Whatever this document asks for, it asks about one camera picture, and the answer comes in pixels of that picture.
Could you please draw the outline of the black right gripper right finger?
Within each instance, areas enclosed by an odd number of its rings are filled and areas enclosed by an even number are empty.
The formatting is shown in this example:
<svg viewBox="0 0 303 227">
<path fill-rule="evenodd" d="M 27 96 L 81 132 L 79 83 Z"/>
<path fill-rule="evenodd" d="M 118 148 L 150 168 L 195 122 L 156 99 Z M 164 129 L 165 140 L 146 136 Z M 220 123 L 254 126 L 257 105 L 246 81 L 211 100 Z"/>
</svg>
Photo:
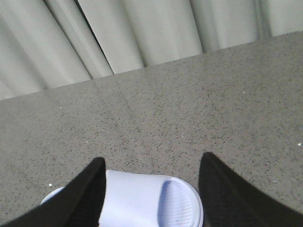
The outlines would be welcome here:
<svg viewBox="0 0 303 227">
<path fill-rule="evenodd" d="M 301 227 L 303 215 L 239 176 L 215 154 L 202 155 L 198 188 L 211 227 Z"/>
</svg>

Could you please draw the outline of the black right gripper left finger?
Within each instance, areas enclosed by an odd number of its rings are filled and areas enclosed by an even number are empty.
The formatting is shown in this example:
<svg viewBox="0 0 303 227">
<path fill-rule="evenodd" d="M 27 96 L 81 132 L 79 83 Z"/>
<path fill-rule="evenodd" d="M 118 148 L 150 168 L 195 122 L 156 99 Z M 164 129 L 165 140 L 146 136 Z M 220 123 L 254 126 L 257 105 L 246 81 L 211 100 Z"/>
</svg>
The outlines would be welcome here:
<svg viewBox="0 0 303 227">
<path fill-rule="evenodd" d="M 5 227 L 98 227 L 106 192 L 106 164 L 93 159 L 61 191 Z"/>
</svg>

